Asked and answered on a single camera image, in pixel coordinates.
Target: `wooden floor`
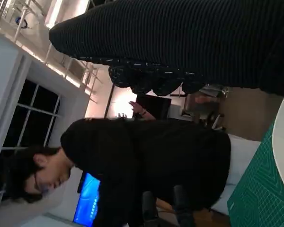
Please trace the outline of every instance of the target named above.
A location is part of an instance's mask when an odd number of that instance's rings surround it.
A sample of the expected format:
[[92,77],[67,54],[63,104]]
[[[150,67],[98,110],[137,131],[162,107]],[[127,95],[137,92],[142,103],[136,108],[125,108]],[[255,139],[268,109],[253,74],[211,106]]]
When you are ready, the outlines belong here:
[[282,99],[258,89],[232,88],[220,107],[220,112],[225,114],[223,125],[230,134],[261,141]]

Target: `cutting mat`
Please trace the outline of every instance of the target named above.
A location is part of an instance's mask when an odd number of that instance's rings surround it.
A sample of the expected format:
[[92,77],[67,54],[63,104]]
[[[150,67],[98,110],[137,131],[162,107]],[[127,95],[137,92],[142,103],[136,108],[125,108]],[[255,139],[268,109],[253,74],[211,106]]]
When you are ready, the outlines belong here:
[[228,200],[232,227],[284,227],[284,185],[272,149],[273,125]]

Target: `monitor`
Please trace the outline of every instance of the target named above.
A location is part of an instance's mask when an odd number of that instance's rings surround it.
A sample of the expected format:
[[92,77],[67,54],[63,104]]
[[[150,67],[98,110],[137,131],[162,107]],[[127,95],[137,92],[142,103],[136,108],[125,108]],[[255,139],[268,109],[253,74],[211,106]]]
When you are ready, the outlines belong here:
[[98,188],[100,181],[85,174],[81,194],[77,204],[73,222],[91,226],[97,214],[97,201],[99,199]]

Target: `hand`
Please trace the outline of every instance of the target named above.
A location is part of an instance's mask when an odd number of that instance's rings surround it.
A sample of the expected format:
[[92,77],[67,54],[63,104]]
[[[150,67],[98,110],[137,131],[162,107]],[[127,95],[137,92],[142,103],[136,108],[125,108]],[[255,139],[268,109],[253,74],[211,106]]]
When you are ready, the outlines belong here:
[[142,114],[144,112],[144,109],[142,106],[137,104],[136,102],[130,101],[129,104],[133,107],[133,113],[134,114]]

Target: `dark fabric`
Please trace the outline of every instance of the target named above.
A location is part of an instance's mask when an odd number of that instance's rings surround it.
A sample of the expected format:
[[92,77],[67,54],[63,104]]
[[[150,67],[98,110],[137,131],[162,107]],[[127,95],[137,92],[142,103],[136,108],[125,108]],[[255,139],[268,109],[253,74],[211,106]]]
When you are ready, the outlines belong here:
[[118,66],[109,67],[108,72],[114,85],[131,87],[132,92],[137,95],[147,94],[153,90],[158,96],[167,96],[183,81],[172,71],[142,71]]
[[57,24],[49,37],[77,59],[180,69],[194,82],[284,95],[284,0],[118,0]]
[[75,122],[61,138],[66,155],[101,181],[94,227],[141,220],[144,191],[173,204],[173,186],[186,189],[191,208],[211,207],[228,177],[227,134],[183,121]]

